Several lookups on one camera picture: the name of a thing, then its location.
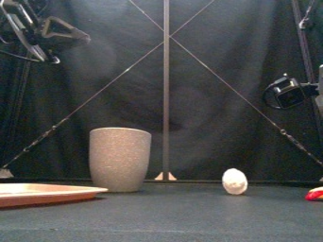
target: black table surface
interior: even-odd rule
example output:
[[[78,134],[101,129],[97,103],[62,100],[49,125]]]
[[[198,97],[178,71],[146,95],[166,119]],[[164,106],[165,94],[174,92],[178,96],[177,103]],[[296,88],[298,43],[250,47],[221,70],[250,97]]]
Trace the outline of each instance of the black table surface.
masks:
[[[0,210],[0,241],[323,241],[323,202],[309,188],[144,183],[136,193]]]

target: gray cup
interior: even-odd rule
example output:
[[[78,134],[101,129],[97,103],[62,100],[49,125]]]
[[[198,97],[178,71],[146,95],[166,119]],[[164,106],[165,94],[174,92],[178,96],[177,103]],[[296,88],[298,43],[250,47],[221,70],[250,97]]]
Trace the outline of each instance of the gray cup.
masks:
[[[150,134],[128,128],[89,132],[92,182],[109,192],[138,191],[149,165]]]

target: black backdrop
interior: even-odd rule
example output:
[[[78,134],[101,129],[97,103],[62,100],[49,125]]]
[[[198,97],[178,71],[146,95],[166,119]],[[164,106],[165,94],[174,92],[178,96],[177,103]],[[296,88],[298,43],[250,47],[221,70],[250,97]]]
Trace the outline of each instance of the black backdrop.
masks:
[[[181,180],[218,180],[236,167],[249,180],[317,181],[321,167],[264,118],[321,158],[310,101],[286,111],[261,102],[265,86],[284,73],[306,82],[290,2],[210,2],[170,1],[170,171]],[[50,1],[42,15],[88,33],[89,45],[64,51],[58,65],[1,56],[2,164],[113,81],[56,134],[10,164],[14,177],[88,178],[88,133],[100,127],[150,132],[148,179],[161,172],[162,5],[160,0]],[[300,7],[304,14],[306,4]],[[314,72],[320,27],[317,21],[306,30]]]

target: red object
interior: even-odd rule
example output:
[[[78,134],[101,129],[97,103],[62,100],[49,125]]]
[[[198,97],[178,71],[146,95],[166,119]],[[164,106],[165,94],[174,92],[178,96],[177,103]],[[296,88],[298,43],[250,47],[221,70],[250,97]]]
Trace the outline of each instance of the red object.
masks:
[[[323,186],[313,188],[305,195],[305,200],[323,200]]]

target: tray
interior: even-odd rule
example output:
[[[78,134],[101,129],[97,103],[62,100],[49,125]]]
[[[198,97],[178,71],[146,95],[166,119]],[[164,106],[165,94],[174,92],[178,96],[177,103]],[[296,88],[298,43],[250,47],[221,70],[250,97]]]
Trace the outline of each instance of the tray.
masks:
[[[92,199],[105,188],[40,183],[0,184],[0,208]]]

